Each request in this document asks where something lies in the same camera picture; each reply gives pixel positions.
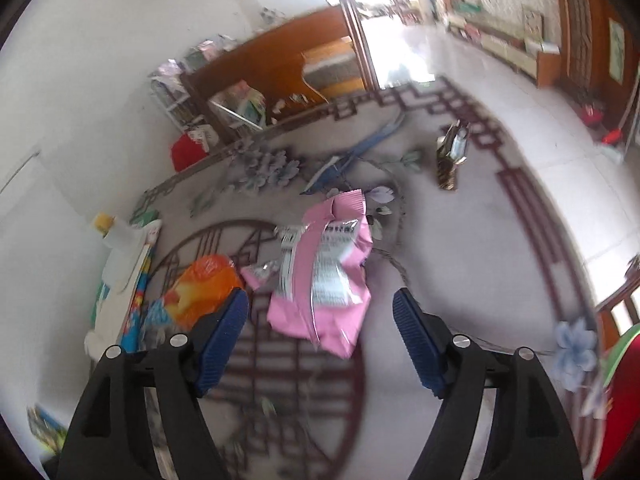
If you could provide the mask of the pink snack bag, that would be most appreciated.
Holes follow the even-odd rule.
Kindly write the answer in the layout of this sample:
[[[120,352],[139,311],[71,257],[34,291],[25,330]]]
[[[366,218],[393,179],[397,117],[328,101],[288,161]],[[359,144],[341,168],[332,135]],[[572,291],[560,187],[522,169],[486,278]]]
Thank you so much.
[[[348,359],[371,293],[364,263],[373,240],[363,192],[338,193],[277,229],[280,257],[241,269],[255,292],[273,287],[267,321],[276,332]]]

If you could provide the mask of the white cardboard stack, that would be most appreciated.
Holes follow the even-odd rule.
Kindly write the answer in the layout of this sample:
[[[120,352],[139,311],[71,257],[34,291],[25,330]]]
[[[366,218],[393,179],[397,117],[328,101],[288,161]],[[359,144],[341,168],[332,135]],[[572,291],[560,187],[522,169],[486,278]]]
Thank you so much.
[[[94,362],[114,344],[129,353],[138,348],[142,304],[162,222],[127,224],[134,232],[134,244],[125,250],[107,247],[110,254],[102,271],[92,327],[85,336],[86,355]]]

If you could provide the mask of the orange snack bag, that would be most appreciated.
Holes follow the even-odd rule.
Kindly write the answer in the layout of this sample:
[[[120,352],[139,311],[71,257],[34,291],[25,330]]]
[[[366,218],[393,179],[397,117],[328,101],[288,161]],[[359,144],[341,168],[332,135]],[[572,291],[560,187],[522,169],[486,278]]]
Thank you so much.
[[[198,320],[219,310],[235,288],[243,288],[232,260],[207,255],[194,261],[163,296],[164,307],[180,328],[190,330]]]

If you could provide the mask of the yellow topped white bottle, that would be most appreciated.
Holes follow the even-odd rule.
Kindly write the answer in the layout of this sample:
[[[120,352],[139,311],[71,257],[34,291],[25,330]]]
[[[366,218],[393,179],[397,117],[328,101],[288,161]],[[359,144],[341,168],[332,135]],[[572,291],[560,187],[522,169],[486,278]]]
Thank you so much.
[[[105,246],[110,249],[125,250],[134,244],[134,232],[122,219],[99,212],[92,224],[102,235]]]

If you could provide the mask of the red bag by shelf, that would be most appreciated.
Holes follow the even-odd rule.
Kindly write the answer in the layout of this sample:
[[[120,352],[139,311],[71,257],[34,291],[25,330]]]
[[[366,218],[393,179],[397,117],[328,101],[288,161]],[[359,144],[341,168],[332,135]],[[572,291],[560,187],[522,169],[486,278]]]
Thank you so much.
[[[186,133],[171,145],[170,159],[175,172],[181,172],[208,156],[203,145],[194,141]]]

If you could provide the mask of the shiny brown snack wrapper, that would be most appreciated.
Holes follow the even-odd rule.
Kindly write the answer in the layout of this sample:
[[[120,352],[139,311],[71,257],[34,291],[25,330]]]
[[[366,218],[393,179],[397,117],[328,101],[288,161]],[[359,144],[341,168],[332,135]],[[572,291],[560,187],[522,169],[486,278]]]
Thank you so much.
[[[464,120],[458,120],[437,140],[436,176],[441,190],[457,189],[457,171],[466,159],[469,136],[470,124]]]

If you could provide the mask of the red dustpan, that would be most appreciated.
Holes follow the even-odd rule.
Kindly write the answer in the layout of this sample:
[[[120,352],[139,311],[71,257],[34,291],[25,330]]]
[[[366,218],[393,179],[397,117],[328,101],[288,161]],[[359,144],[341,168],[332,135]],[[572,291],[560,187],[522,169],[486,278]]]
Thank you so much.
[[[608,146],[617,146],[623,140],[623,133],[620,129],[614,129],[602,136],[601,143]]]

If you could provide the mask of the white metal book shelf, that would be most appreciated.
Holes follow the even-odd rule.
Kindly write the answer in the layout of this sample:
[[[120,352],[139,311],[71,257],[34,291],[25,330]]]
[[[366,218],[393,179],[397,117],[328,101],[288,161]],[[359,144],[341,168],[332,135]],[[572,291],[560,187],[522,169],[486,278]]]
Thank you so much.
[[[180,132],[187,132],[205,125],[206,121],[183,87],[180,80],[182,72],[183,66],[170,58],[149,74],[149,89],[169,121]]]

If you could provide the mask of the low wooden tv cabinet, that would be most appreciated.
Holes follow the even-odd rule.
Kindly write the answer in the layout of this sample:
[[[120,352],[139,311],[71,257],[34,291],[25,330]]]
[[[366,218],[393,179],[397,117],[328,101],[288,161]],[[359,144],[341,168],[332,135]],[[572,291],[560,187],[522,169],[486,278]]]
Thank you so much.
[[[534,11],[534,28],[513,24],[486,13],[450,12],[448,32],[472,42],[535,81],[538,88],[555,86],[561,77],[561,50],[544,41],[544,17]]]

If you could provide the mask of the wooden bed frame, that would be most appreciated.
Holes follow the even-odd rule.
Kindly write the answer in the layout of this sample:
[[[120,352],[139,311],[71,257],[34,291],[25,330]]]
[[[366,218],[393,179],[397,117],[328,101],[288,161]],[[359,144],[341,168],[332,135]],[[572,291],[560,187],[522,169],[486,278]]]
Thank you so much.
[[[326,98],[303,77],[305,53],[344,38],[352,40],[363,89],[378,90],[378,76],[356,0],[340,0],[336,6],[292,18],[195,72],[181,74],[180,81],[220,142],[232,144],[238,135],[209,106],[211,98],[244,81],[265,98],[269,120],[286,119],[320,106]]]

